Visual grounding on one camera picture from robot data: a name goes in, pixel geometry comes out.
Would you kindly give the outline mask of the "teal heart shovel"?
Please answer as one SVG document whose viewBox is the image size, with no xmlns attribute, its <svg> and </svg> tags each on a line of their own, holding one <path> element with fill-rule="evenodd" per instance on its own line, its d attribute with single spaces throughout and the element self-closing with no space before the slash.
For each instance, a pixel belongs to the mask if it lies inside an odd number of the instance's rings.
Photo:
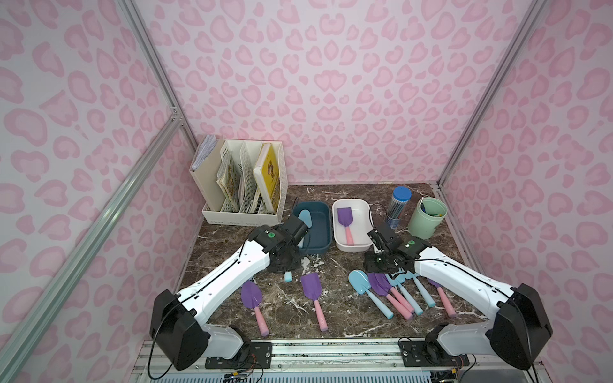
<svg viewBox="0 0 613 383">
<path fill-rule="evenodd" d="M 306 224 L 307 229 L 311 229 L 312 228 L 311 213 L 308 210 L 306 210 L 306 209 L 301 210 L 301 212 L 299 214 L 299 218 L 300 218 L 300 220 L 303 221 L 303 223 Z M 298 245 L 299 248 L 303 248 L 303 244 L 304 244 L 304 240 L 305 239 L 306 239 L 306 237 L 303 237 L 301 239 L 301 241 L 299 242 L 299 245 Z"/>
</svg>

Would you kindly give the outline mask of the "dark teal storage box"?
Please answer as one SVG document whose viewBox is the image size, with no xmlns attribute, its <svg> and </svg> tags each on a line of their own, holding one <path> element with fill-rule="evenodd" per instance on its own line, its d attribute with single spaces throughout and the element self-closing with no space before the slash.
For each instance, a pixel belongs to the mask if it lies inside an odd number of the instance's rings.
<svg viewBox="0 0 613 383">
<path fill-rule="evenodd" d="M 293 207 L 292 215 L 299 217 L 302 211 L 310 213 L 311 225 L 299 248 L 300 254 L 325 255 L 333 239 L 330 207 L 322 201 L 304 201 Z"/>
</svg>

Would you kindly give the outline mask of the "white storage box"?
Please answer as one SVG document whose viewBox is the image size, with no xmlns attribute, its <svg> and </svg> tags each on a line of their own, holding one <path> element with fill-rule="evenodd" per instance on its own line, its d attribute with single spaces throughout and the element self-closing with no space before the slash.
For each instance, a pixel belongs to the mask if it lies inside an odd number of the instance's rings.
<svg viewBox="0 0 613 383">
<path fill-rule="evenodd" d="M 340 207 L 351 207 L 353 212 L 353 223 L 351 232 L 354 238 L 354 246 L 346 243 L 345 228 L 338 222 L 337 209 Z M 332 228 L 337 247 L 342 252 L 365 252 L 372 246 L 372 241 L 368 233 L 373 230 L 370 222 L 370 205 L 363 199 L 340 199 L 332 205 Z"/>
</svg>

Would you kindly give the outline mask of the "purple square shovel pink handle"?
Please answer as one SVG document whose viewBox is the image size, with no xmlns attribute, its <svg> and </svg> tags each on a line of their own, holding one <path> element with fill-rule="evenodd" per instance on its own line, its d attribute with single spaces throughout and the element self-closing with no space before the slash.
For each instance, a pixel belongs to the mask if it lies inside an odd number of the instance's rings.
<svg viewBox="0 0 613 383">
<path fill-rule="evenodd" d="M 338 222 L 345 228 L 346 243 L 348 246 L 354 246 L 354 238 L 351 232 L 351 224 L 353 223 L 353 212 L 351 207 L 340 207 L 337 209 Z"/>
</svg>

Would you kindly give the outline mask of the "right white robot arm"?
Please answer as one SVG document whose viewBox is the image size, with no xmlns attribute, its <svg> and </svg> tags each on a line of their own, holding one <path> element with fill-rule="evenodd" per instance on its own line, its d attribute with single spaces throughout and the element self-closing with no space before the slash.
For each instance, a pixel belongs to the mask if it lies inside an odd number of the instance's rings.
<svg viewBox="0 0 613 383">
<path fill-rule="evenodd" d="M 432 279 L 477 308 L 480 323 L 436 326 L 425 338 L 433 362 L 443 354 L 496 355 L 519 370 L 530 370 L 553 329 L 539 293 L 524 283 L 512 287 L 448 257 L 428 241 L 402 239 L 386 223 L 369 231 L 373 247 L 365 254 L 368 272 L 411 272 Z"/>
</svg>

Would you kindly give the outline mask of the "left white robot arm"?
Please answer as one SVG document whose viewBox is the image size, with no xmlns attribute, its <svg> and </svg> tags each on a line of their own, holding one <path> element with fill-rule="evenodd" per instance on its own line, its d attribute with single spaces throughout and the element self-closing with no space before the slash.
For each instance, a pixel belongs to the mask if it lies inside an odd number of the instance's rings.
<svg viewBox="0 0 613 383">
<path fill-rule="evenodd" d="M 236 366 L 252 360 L 251 340 L 235 326 L 208 321 L 221 304 L 261 271 L 293 271 L 302 255 L 299 243 L 309 228 L 292 215 L 274 227 L 262 225 L 249 233 L 239 250 L 200 281 L 177 293 L 156 296 L 150 337 L 175 370 L 186 370 L 201 357 L 221 358 Z"/>
</svg>

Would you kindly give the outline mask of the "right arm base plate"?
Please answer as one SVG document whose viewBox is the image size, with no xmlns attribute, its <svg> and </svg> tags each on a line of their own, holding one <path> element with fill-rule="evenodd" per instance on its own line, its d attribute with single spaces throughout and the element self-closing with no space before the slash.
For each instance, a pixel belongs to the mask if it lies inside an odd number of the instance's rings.
<svg viewBox="0 0 613 383">
<path fill-rule="evenodd" d="M 401 338 L 397 345 L 404 367 L 461 369 L 470 366 L 470 360 L 465 354 L 450 356 L 440 346 L 435 346 L 433 342 Z"/>
</svg>

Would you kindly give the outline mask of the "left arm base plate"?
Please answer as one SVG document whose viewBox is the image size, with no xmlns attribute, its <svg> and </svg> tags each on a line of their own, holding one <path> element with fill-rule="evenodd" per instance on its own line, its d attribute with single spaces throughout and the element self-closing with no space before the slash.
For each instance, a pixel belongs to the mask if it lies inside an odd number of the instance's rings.
<svg viewBox="0 0 613 383">
<path fill-rule="evenodd" d="M 272 342 L 251 342 L 243 345 L 235 357 L 223 359 L 221 357 L 207 357 L 206 370 L 248 369 L 252 366 L 269 369 L 273 351 Z"/>
</svg>

